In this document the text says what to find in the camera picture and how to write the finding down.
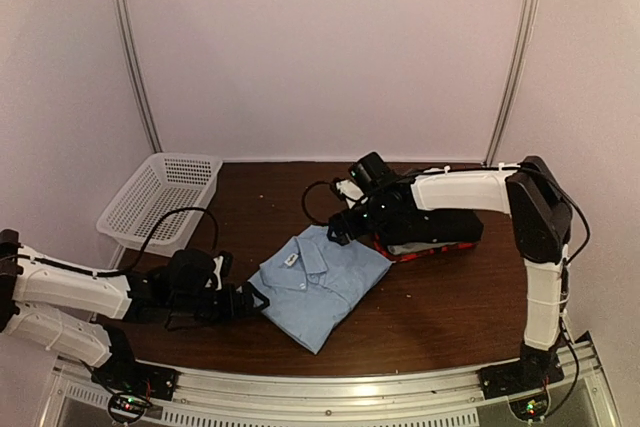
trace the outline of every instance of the vertical metal post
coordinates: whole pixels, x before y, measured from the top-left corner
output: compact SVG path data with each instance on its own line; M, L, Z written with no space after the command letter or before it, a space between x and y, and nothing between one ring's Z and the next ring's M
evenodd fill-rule
M160 138L158 136L156 125L153 121L151 108L149 107L149 99L147 98L147 91L144 87L138 55L133 42L133 31L131 29L131 21L129 19L127 0L113 0L113 2L116 8L116 18L118 20L118 28L120 29L120 36L122 38L127 71L129 72L129 79L131 80L131 86L133 87L133 94L140 112L142 126L153 152L162 152Z
M516 44L513 49L513 57L511 59L511 65L509 66L507 82L502 94L500 111L496 119L493 135L491 136L489 149L484 159L485 165L494 163L498 147L500 147L504 130L509 120L509 113L511 112L518 91L520 76L524 69L525 53L531 39L537 10L538 0L522 0L522 12L520 13L520 24L518 25Z

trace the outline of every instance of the blue shirt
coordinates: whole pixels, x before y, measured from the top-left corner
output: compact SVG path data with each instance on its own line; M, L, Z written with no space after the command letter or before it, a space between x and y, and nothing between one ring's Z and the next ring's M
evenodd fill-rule
M260 264L250 282L269 297L263 314L317 354L390 266L361 243L338 245L327 239L326 227L311 226Z

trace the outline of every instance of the folded clothing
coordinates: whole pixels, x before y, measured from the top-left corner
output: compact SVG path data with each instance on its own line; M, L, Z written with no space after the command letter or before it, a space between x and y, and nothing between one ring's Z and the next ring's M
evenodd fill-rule
M260 264L250 282L271 302L263 314L317 354L390 266L361 243L338 245L327 239L326 227L311 226Z

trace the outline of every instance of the laundry basket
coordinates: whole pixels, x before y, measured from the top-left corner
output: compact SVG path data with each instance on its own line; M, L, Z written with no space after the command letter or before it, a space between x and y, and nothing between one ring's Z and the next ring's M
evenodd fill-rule
M102 213L98 231L128 249L140 250L154 224L169 210L209 205L221 166L219 158L208 155L152 155ZM171 257L187 245L201 217L195 211L168 217L146 251Z

